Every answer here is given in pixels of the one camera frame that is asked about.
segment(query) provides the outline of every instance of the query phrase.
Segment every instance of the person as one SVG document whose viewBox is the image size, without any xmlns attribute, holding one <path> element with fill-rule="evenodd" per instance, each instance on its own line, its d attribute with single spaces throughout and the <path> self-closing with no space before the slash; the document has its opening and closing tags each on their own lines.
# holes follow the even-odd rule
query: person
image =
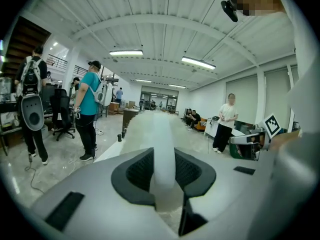
<svg viewBox="0 0 320 240">
<path fill-rule="evenodd" d="M 249 12 L 249 15 L 268 15 L 271 13 L 285 13 L 293 26 L 293 37 L 299 79 L 316 60 L 320 48 L 313 30 L 306 22 L 304 15 L 293 0 L 235 0 L 236 7 Z M 293 141 L 302 135 L 301 130 L 282 133 L 272 138 L 270 150 L 278 150 L 283 144 Z"/>
<path fill-rule="evenodd" d="M 201 121 L 200 115 L 195 110 L 192 110 L 192 112 L 190 114 L 190 121 L 189 121 L 190 127 L 189 127 L 188 131 L 192 131 L 194 126 L 197 125 L 200 121 Z"/>
<path fill-rule="evenodd" d="M 124 94 L 124 92 L 122 91 L 122 87 L 120 87 L 119 90 L 116 91 L 115 93 L 115 102 L 121 104 L 121 99 L 122 99 L 122 95 Z"/>
<path fill-rule="evenodd" d="M 186 111 L 186 114 L 185 114 L 185 118 L 184 118 L 184 123 L 189 126 L 190 125 L 190 116 L 191 116 L 191 113 L 192 113 L 192 109 L 191 108 L 188 108 L 187 111 Z"/>
<path fill-rule="evenodd" d="M 48 72 L 46 73 L 46 82 L 47 82 L 47 83 L 51 83 L 51 82 L 52 82 L 51 72 L 50 72 L 50 71 L 48 71 Z"/>
<path fill-rule="evenodd" d="M 156 109 L 156 103 L 153 101 L 150 104 L 150 110 L 155 110 Z"/>
<path fill-rule="evenodd" d="M 31 60 L 38 62 L 39 60 L 41 60 L 41 56 L 42 53 L 44 51 L 44 48 L 42 46 L 37 46 L 33 52 L 32 52 L 32 57 Z M 24 72 L 24 68 L 27 65 L 27 58 L 25 58 L 22 63 L 20 64 L 14 83 L 17 86 L 22 78 L 23 72 Z M 40 71 L 40 78 L 42 80 L 42 87 L 46 86 L 47 83 L 47 64 L 44 60 L 41 60 L 39 62 L 39 71 Z M 18 108 L 19 108 L 19 114 L 20 114 L 20 126 L 22 128 L 22 135 L 24 138 L 24 142 L 27 146 L 28 149 L 28 153 L 29 155 L 31 155 L 32 157 L 35 157 L 36 154 L 36 147 L 38 149 L 38 153 L 39 156 L 42 160 L 42 164 L 43 165 L 47 165 L 48 164 L 48 153 L 47 150 L 45 148 L 43 139 L 42 139 L 42 132 L 41 129 L 40 130 L 31 130 L 27 125 L 26 122 L 24 121 L 24 118 L 21 115 L 21 101 L 22 101 L 22 97 L 20 96 L 18 98 Z"/>
<path fill-rule="evenodd" d="M 95 92 L 100 84 L 98 75 L 101 69 L 99 61 L 90 61 L 88 72 L 79 83 L 79 90 L 75 98 L 74 110 L 79 111 L 79 117 L 75 119 L 75 127 L 80 134 L 85 154 L 80 157 L 81 161 L 88 161 L 95 158 L 96 130 L 94 128 L 95 116 L 98 113 L 98 103 L 91 89 Z"/>
<path fill-rule="evenodd" d="M 80 83 L 79 77 L 75 77 L 72 82 L 72 95 L 70 97 L 70 100 L 73 101 L 73 104 L 76 104 L 76 97 L 79 90 L 79 83 Z"/>
<path fill-rule="evenodd" d="M 219 110 L 218 128 L 214 137 L 212 148 L 221 154 L 231 136 L 235 120 L 238 119 L 238 111 L 235 107 L 236 96 L 233 93 L 228 95 L 228 103 L 223 104 Z"/>
</svg>

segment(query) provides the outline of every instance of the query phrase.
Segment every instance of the office chair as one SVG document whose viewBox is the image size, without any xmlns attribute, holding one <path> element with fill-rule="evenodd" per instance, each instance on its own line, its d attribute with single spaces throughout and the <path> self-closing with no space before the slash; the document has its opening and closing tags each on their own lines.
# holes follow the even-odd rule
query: office chair
<svg viewBox="0 0 320 240">
<path fill-rule="evenodd" d="M 75 136 L 70 131 L 75 133 L 76 129 L 72 128 L 73 120 L 69 112 L 70 98 L 67 96 L 67 91 L 65 89 L 55 89 L 54 95 L 50 97 L 50 102 L 53 112 L 52 122 L 57 127 L 57 130 L 53 130 L 52 135 L 59 133 L 56 141 L 59 141 L 62 134 L 69 134 L 74 139 Z"/>
</svg>

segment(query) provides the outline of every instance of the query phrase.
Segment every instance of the fluorescent light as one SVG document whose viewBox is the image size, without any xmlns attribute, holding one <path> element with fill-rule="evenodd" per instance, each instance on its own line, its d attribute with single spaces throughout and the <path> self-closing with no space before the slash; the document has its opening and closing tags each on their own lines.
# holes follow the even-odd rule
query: fluorescent light
<svg viewBox="0 0 320 240">
<path fill-rule="evenodd" d="M 180 85 L 174 85 L 174 84 L 169 84 L 171 87 L 178 87 L 178 88 L 186 88 L 185 86 L 180 86 Z"/>
<path fill-rule="evenodd" d="M 110 55 L 119 56 L 119 55 L 144 55 L 142 50 L 118 50 L 118 51 L 110 51 Z"/>
<path fill-rule="evenodd" d="M 184 56 L 183 56 L 183 57 L 182 57 L 182 61 L 183 61 L 183 62 L 188 62 L 188 63 L 194 64 L 194 65 L 198 65 L 198 66 L 201 66 L 201 67 L 210 69 L 210 70 L 214 70 L 214 69 L 216 68 L 216 66 L 214 66 L 214 65 L 211 65 L 211 64 L 202 62 L 202 61 L 200 61 L 200 60 L 196 60 L 196 59 L 194 59 L 194 58 L 189 58 L 189 57 L 184 57 Z"/>
<path fill-rule="evenodd" d="M 146 82 L 146 83 L 152 83 L 152 81 L 149 80 L 141 80 L 141 79 L 135 79 L 137 82 Z"/>
</svg>

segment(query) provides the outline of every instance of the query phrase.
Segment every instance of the white t-shirt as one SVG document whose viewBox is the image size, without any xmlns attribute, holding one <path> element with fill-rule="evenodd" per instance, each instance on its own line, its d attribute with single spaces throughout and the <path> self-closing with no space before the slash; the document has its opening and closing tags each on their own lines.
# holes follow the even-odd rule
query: white t-shirt
<svg viewBox="0 0 320 240">
<path fill-rule="evenodd" d="M 301 78 L 320 52 L 318 40 L 295 2 L 293 0 L 281 0 L 281 2 L 293 25 L 295 55 L 299 78 Z"/>
<path fill-rule="evenodd" d="M 221 112 L 222 115 L 224 116 L 224 121 L 222 121 L 221 118 L 219 118 L 218 123 L 223 126 L 233 128 L 235 121 L 226 122 L 226 120 L 234 118 L 235 115 L 238 115 L 238 111 L 237 111 L 237 108 L 235 107 L 235 105 L 230 106 L 228 103 L 223 104 L 221 106 L 219 112 Z"/>
</svg>

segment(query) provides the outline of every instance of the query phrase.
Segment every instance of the ceiling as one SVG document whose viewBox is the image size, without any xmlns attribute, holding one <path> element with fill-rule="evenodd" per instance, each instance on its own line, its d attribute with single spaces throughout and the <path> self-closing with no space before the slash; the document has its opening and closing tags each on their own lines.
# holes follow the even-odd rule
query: ceiling
<svg viewBox="0 0 320 240">
<path fill-rule="evenodd" d="M 72 39 L 128 81 L 152 81 L 194 90 L 249 67 L 292 54 L 293 28 L 286 15 L 232 22 L 222 0 L 36 0 L 31 13 Z M 109 51 L 143 50 L 140 57 Z M 213 64 L 182 63 L 183 56 Z"/>
</svg>

